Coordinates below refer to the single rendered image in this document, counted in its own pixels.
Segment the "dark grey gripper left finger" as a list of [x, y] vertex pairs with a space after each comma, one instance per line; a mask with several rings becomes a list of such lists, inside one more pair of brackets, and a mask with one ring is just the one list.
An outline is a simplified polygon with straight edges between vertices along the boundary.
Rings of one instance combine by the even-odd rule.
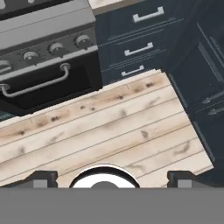
[[56, 171], [35, 171], [27, 178], [9, 183], [5, 187], [57, 188], [57, 178]]

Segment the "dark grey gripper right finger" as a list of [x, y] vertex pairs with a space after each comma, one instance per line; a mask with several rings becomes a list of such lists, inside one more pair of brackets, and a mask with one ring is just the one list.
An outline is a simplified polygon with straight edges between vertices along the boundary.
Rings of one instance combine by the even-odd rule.
[[216, 187], [215, 183], [199, 180], [190, 171], [168, 171], [167, 178], [167, 187], [171, 188]]

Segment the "round white and black disc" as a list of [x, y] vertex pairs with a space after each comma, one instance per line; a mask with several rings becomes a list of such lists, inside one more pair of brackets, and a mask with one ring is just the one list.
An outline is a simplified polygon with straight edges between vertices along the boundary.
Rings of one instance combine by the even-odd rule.
[[123, 168], [112, 164], [97, 164], [80, 172], [70, 188], [139, 188], [137, 180]]

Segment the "dark blue cupboard door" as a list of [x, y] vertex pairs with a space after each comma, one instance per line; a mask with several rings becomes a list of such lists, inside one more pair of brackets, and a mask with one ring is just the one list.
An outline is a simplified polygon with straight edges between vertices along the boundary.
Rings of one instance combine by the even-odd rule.
[[171, 75], [188, 106], [224, 90], [224, 0], [202, 0], [169, 55]]
[[208, 115], [211, 109], [224, 107], [224, 97], [216, 103], [200, 105], [198, 101], [195, 106], [188, 106], [176, 81], [171, 75], [169, 79], [213, 165], [211, 170], [202, 172], [197, 178], [215, 183], [216, 187], [224, 187], [224, 111], [217, 115]]

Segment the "black oven door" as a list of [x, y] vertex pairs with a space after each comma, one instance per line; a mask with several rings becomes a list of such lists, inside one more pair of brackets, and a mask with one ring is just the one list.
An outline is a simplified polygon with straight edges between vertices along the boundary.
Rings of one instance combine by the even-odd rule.
[[101, 89], [98, 51], [58, 59], [52, 65], [8, 80], [0, 80], [0, 84], [9, 85], [6, 93], [10, 95], [57, 79], [59, 82], [55, 84], [13, 97], [5, 96], [0, 88], [0, 111], [14, 116], [25, 116]]

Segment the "grey cooker knob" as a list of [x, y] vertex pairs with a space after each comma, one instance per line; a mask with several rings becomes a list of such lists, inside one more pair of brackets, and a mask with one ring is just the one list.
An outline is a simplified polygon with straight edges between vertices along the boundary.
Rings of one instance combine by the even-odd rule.
[[75, 44], [79, 49], [87, 49], [91, 46], [91, 39], [88, 35], [80, 35], [75, 40]]
[[12, 66], [8, 60], [0, 60], [0, 74], [8, 73], [11, 70]]
[[37, 52], [29, 51], [24, 53], [23, 59], [28, 65], [36, 65], [39, 62], [40, 57]]
[[62, 57], [66, 54], [67, 50], [61, 43], [53, 43], [49, 45], [48, 51], [51, 55]]

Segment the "dark blue drawer front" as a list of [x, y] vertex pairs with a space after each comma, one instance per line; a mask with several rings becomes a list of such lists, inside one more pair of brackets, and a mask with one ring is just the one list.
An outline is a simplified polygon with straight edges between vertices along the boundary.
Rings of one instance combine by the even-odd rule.
[[[98, 50], [101, 70], [107, 70], [112, 66], [136, 57], [144, 56], [145, 54], [152, 54], [164, 50], [172, 42], [172, 38], [169, 38], [168, 35], [174, 34], [177, 29], [177, 24], [170, 24], [155, 30], [143, 31], [109, 44], [100, 45]], [[147, 46], [150, 42], [153, 43], [153, 48], [150, 50], [127, 57], [124, 55], [125, 50], [135, 51], [136, 49]]]
[[[131, 0], [127, 1], [128, 6], [96, 16], [95, 31], [98, 44], [107, 43], [111, 39], [142, 28], [183, 18], [191, 4], [188, 0], [140, 0], [134, 4], [130, 2]], [[139, 23], [133, 22], [133, 15], [138, 14], [142, 17], [156, 12], [160, 6], [164, 7], [164, 15]]]
[[[148, 57], [144, 57], [141, 59], [132, 60], [131, 62], [122, 64], [120, 66], [114, 66], [110, 69], [102, 71], [101, 72], [102, 83], [104, 86], [106, 86], [108, 84], [129, 78], [131, 76], [135, 76], [137, 74], [144, 73], [152, 69], [159, 69], [161, 67], [164, 57], [165, 52], [159, 52], [157, 54], [150, 55]], [[121, 72], [129, 72], [138, 69], [141, 65], [144, 66], [143, 71], [122, 77]]]

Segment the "grey and black range cooker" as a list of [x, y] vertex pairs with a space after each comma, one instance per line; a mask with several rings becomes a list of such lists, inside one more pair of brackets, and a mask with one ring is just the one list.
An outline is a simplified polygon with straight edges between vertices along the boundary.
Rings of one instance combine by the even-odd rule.
[[[88, 35], [91, 46], [79, 49], [75, 40]], [[62, 57], [53, 56], [48, 47], [61, 43]], [[23, 55], [38, 53], [36, 65], [28, 65]], [[12, 70], [0, 73], [0, 81], [57, 63], [58, 59], [98, 51], [95, 15], [88, 0], [0, 0], [0, 60], [8, 60]]]

